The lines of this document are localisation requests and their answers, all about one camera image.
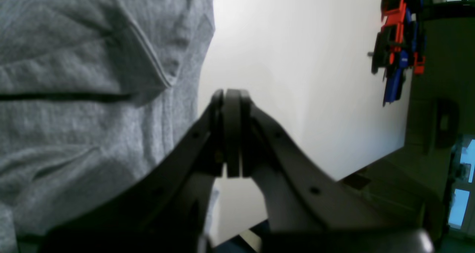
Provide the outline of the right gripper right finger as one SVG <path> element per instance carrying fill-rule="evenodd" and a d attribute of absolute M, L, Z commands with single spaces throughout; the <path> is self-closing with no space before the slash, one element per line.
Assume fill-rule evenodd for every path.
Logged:
<path fill-rule="evenodd" d="M 390 218 L 316 166 L 245 90 L 240 114 L 244 177 L 263 194 L 263 253 L 433 253 L 422 228 Z"/>

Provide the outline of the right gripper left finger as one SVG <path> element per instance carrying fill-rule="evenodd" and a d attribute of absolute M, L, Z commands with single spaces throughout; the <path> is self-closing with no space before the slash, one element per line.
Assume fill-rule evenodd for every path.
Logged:
<path fill-rule="evenodd" d="M 217 90 L 198 121 L 143 180 L 49 232 L 41 253 L 212 253 L 209 202 L 225 162 Z"/>

